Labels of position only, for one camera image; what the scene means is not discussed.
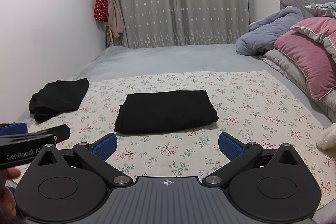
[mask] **floral sheet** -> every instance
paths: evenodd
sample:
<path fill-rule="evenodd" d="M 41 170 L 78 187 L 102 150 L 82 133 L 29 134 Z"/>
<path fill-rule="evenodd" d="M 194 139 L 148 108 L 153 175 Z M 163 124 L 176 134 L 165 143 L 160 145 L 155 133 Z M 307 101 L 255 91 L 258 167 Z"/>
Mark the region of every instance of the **floral sheet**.
<path fill-rule="evenodd" d="M 169 90 L 206 90 L 219 120 L 201 128 L 157 135 L 121 135 L 107 162 L 134 179 L 137 176 L 198 176 L 200 180 L 228 163 L 218 149 L 222 131 L 242 142 L 265 148 L 292 143 L 315 176 L 322 191 L 321 206 L 336 198 L 333 158 L 316 149 L 324 128 L 310 112 L 266 71 L 242 73 L 188 72 L 98 81 L 90 84 L 78 111 L 64 113 L 29 132 L 66 123 L 69 140 L 93 143 L 113 132 L 119 105 L 127 94 Z M 21 166 L 24 172 L 27 165 Z"/>

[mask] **gray mattress cover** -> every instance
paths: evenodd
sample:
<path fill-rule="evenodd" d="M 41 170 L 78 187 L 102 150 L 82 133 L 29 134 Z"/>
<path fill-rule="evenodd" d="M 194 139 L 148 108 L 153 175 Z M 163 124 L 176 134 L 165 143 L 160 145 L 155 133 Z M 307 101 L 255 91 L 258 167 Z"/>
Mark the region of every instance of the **gray mattress cover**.
<path fill-rule="evenodd" d="M 331 121 L 323 111 L 294 83 L 265 64 L 258 57 L 237 54 L 235 44 L 144 49 L 128 49 L 121 46 L 110 47 L 80 72 L 70 77 L 69 80 L 86 77 L 89 82 L 93 82 L 174 72 L 243 72 L 256 70 L 266 70 L 278 78 L 324 127 L 331 125 Z M 27 122 L 28 125 L 31 125 L 34 120 L 29 116 L 29 112 L 26 111 L 19 118 L 19 122 Z"/>

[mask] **crumpled black clothing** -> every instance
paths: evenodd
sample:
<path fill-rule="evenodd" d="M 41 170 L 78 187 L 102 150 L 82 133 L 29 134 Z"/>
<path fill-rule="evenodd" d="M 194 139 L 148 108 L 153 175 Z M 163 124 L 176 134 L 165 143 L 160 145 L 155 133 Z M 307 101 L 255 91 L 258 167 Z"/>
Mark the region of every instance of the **crumpled black clothing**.
<path fill-rule="evenodd" d="M 115 121 L 123 134 L 168 133 L 218 121 L 205 90 L 176 90 L 127 95 Z"/>
<path fill-rule="evenodd" d="M 45 122 L 56 115 L 79 108 L 88 88 L 87 78 L 77 81 L 48 83 L 29 102 L 29 111 L 36 122 Z"/>

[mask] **yellow pole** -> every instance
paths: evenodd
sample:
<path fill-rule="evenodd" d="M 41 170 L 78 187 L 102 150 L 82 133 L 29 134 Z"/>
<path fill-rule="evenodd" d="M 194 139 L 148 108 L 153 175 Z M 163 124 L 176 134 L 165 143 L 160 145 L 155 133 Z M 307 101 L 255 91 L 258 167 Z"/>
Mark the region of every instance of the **yellow pole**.
<path fill-rule="evenodd" d="M 112 36 L 112 31 L 111 31 L 110 28 L 109 28 L 109 37 L 110 37 L 110 40 L 112 41 L 112 44 L 114 45 L 113 36 Z"/>

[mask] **red floral cloth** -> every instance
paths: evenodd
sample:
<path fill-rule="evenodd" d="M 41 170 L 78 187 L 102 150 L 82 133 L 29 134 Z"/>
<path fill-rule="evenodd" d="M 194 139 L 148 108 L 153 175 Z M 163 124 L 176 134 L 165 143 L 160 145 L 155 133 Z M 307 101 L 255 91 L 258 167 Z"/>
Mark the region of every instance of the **red floral cloth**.
<path fill-rule="evenodd" d="M 108 2 L 107 0 L 96 0 L 93 16 L 97 21 L 107 22 Z"/>

